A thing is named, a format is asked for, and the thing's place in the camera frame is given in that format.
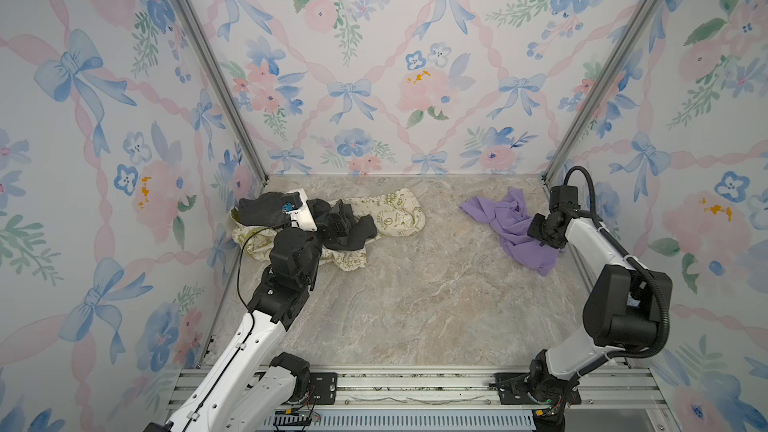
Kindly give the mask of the purple cloth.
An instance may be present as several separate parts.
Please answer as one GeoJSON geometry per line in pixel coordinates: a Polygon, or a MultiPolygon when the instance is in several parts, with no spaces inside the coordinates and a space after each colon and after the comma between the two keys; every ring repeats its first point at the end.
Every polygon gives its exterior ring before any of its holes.
{"type": "Polygon", "coordinates": [[[522,266],[544,277],[555,268],[558,250],[528,235],[533,217],[522,189],[509,187],[499,201],[474,196],[459,208],[475,222],[488,225],[498,235],[503,251],[522,266]]]}

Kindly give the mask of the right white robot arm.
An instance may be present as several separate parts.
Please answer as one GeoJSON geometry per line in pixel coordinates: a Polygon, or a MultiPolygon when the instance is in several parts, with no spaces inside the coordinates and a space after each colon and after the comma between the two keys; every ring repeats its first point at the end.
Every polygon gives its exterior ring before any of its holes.
{"type": "Polygon", "coordinates": [[[536,215],[528,235],[559,249],[573,246],[597,274],[581,328],[532,360],[524,381],[529,398],[561,408],[580,378],[609,361],[663,351],[671,332],[672,280],[629,254],[600,220],[594,201],[583,209],[577,187],[553,187],[549,214],[536,215]]]}

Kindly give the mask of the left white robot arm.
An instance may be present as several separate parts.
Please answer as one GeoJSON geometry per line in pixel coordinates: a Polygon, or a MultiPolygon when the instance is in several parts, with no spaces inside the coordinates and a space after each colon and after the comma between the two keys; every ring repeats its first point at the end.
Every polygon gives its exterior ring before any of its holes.
{"type": "Polygon", "coordinates": [[[323,248],[359,250],[377,233],[349,204],[310,199],[302,189],[242,199],[232,216],[255,234],[274,232],[269,263],[224,352],[181,407],[149,431],[256,431],[280,406],[308,402],[309,363],[273,352],[316,286],[323,248]]]}

